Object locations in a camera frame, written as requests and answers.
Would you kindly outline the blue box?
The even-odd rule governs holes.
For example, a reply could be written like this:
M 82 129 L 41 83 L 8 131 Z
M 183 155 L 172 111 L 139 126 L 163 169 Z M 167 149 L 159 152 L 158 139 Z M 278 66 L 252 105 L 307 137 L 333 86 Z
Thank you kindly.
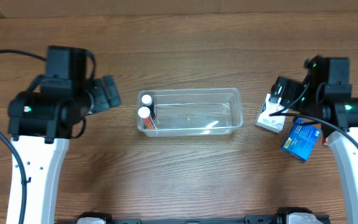
M 305 162 L 321 133 L 320 129 L 306 125 L 302 119 L 297 118 L 280 149 Z

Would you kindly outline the black bottle white cap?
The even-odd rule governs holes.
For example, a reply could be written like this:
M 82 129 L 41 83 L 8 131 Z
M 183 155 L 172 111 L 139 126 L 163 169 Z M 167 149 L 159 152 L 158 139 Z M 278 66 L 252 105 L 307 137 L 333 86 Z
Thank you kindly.
M 148 109 L 150 110 L 150 115 L 152 119 L 155 119 L 156 112 L 153 98 L 150 95 L 143 95 L 141 98 L 141 102 L 145 107 L 148 107 Z

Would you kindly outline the white box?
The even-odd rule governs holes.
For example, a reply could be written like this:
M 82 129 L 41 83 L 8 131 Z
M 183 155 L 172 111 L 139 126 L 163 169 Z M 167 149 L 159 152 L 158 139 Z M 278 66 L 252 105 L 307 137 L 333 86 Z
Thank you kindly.
M 262 128 L 268 129 L 269 131 L 279 133 L 284 127 L 285 117 L 270 116 L 270 114 L 278 112 L 284 109 L 284 107 L 279 104 L 281 98 L 279 98 L 277 103 L 269 102 L 269 98 L 270 93 L 267 93 L 255 124 Z

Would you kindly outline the orange bottle white cap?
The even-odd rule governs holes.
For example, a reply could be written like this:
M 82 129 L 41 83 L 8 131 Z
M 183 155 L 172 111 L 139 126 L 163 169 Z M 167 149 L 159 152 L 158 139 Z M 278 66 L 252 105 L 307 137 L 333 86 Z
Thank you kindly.
M 146 106 L 143 106 L 138 109 L 138 116 L 143 120 L 144 125 L 147 129 L 157 129 L 152 117 L 150 109 Z

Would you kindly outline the red box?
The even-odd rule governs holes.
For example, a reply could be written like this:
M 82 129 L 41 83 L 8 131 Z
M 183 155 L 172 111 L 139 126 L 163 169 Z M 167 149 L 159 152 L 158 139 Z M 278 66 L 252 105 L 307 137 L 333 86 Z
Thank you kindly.
M 328 139 L 322 138 L 322 145 L 327 146 L 328 145 Z

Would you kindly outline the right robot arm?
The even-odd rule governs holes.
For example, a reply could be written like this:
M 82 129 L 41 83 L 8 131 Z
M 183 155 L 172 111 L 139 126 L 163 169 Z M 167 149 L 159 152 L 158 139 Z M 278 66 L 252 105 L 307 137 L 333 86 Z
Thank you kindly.
M 302 82 L 278 77 L 270 101 L 284 108 L 274 116 L 304 118 L 321 125 L 337 163 L 348 223 L 358 223 L 358 98 L 352 97 L 347 57 L 305 60 Z

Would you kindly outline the clear plastic container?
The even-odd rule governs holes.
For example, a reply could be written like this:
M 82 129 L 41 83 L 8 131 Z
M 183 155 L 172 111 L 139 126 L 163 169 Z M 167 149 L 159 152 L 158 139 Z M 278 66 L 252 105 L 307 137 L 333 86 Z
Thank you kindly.
M 236 88 L 142 90 L 137 97 L 150 95 L 154 101 L 155 129 L 137 117 L 137 129 L 148 137 L 225 135 L 244 123 L 241 94 Z

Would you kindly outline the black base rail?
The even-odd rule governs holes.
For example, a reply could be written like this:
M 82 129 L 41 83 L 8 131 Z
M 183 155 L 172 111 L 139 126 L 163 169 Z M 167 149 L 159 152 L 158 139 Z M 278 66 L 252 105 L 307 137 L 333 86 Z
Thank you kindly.
M 251 223 L 324 223 L 330 224 L 329 215 L 315 215 L 305 207 L 280 207 L 273 215 L 246 215 L 244 218 L 194 218 L 168 220 L 141 220 L 139 218 L 114 219 L 111 214 L 84 212 L 76 220 L 57 221 L 57 224 L 251 224 Z

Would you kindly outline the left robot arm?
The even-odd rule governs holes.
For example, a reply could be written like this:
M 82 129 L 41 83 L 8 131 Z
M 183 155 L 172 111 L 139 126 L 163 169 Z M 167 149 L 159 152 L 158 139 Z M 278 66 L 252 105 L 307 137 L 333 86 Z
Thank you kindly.
M 50 46 L 45 74 L 9 104 L 12 162 L 8 223 L 53 223 L 62 164 L 86 117 L 121 104 L 113 77 L 87 75 L 94 55 L 81 48 Z

